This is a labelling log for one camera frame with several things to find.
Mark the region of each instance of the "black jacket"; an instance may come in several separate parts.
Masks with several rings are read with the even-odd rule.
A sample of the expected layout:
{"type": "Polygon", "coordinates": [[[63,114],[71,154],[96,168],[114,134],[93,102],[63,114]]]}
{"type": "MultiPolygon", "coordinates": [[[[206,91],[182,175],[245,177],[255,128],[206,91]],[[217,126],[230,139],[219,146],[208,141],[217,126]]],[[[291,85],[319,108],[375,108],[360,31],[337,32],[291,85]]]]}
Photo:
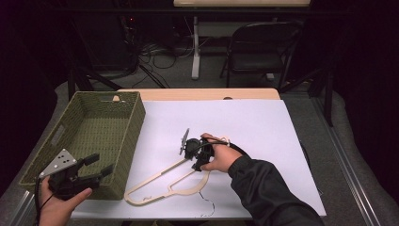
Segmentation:
{"type": "Polygon", "coordinates": [[[290,192],[276,167],[243,155],[231,165],[231,187],[256,225],[324,225],[319,215],[290,192]]]}

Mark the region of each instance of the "woven basket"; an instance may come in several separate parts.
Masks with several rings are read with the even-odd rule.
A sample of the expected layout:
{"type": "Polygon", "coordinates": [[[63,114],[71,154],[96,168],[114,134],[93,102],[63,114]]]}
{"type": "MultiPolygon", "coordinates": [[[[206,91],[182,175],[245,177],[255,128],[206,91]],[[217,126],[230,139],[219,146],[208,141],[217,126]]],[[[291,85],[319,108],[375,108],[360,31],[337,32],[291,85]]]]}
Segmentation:
{"type": "Polygon", "coordinates": [[[121,200],[145,114],[139,92],[76,92],[24,173],[20,186],[34,192],[40,171],[62,149],[75,159],[98,153],[100,160],[83,166],[79,176],[98,173],[111,164],[114,171],[102,179],[89,198],[121,200]]]}

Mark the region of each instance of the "white desk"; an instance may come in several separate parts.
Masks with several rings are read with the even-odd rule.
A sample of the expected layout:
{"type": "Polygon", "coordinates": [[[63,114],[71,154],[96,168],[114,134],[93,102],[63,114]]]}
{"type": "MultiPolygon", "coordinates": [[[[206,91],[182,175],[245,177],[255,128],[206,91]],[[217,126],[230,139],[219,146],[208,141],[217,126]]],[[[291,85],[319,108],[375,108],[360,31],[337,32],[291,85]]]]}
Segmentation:
{"type": "MultiPolygon", "coordinates": [[[[174,0],[175,7],[182,8],[245,8],[245,7],[271,7],[271,8],[306,8],[310,5],[311,0],[174,0]]],[[[199,36],[218,36],[228,37],[241,25],[240,23],[223,23],[213,24],[204,23],[204,28],[200,30],[200,22],[198,17],[194,17],[194,59],[191,78],[197,80],[200,78],[200,47],[199,36]]]]}
{"type": "MultiPolygon", "coordinates": [[[[178,155],[181,138],[189,127],[189,138],[199,137],[203,132],[215,136],[229,136],[231,142],[239,145],[251,157],[273,162],[291,191],[312,206],[320,216],[326,215],[290,116],[284,102],[276,100],[278,95],[276,96],[277,92],[274,89],[153,89],[153,91],[158,91],[158,94],[162,95],[161,98],[168,96],[173,99],[171,96],[176,95],[178,100],[199,100],[209,96],[211,98],[213,96],[214,99],[225,96],[238,99],[237,92],[242,92],[249,93],[244,98],[251,100],[145,102],[147,114],[137,143],[127,189],[181,159],[182,157],[178,155]],[[270,96],[274,100],[252,99],[259,96],[264,98],[270,96]]],[[[151,90],[143,89],[143,99],[156,100],[151,93],[151,90]]],[[[159,178],[140,192],[137,191],[136,195],[143,198],[166,192],[166,185],[178,175],[190,170],[192,164],[193,162],[186,162],[167,173],[166,177],[159,178]]],[[[184,180],[187,184],[180,186],[195,184],[200,178],[201,173],[196,172],[184,180]]],[[[211,216],[202,217],[212,213],[212,204],[203,200],[200,194],[194,194],[171,196],[141,207],[132,206],[126,201],[85,201],[75,209],[72,217],[191,220],[250,218],[250,214],[230,188],[230,182],[228,174],[211,172],[207,185],[201,191],[205,199],[215,204],[215,212],[211,216]]]]}

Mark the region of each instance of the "sleeve cuff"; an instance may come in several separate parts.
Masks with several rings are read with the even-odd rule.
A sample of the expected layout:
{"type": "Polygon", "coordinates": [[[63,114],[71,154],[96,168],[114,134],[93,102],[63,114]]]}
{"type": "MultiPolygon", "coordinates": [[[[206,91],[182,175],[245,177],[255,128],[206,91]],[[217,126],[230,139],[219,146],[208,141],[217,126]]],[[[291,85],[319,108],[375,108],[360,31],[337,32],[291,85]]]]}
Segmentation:
{"type": "Polygon", "coordinates": [[[237,174],[237,171],[249,165],[251,160],[252,159],[248,155],[242,155],[241,157],[237,158],[229,167],[229,176],[233,178],[235,174],[237,174]]]}

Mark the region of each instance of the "white tabletop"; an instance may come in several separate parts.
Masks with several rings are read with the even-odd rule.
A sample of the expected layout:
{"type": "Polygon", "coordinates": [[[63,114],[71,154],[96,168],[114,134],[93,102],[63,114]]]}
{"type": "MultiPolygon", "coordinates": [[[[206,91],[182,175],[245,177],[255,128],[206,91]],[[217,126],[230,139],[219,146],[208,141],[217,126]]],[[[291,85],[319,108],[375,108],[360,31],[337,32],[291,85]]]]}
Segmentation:
{"type": "Polygon", "coordinates": [[[175,7],[308,7],[311,0],[174,0],[175,7]]]}
{"type": "MultiPolygon", "coordinates": [[[[286,106],[281,100],[163,101],[144,102],[146,118],[136,146],[126,189],[137,185],[183,157],[178,155],[181,138],[200,138],[208,132],[229,136],[231,142],[252,158],[276,165],[290,190],[312,206],[320,216],[326,211],[299,145],[286,106]]],[[[167,185],[189,171],[186,162],[165,177],[132,194],[135,199],[167,192],[167,185]]],[[[190,187],[202,177],[195,172],[179,187],[190,187]]],[[[145,206],[126,201],[85,201],[72,213],[73,218],[108,219],[233,219],[250,218],[230,187],[226,173],[212,171],[200,194],[171,196],[145,206]]]]}

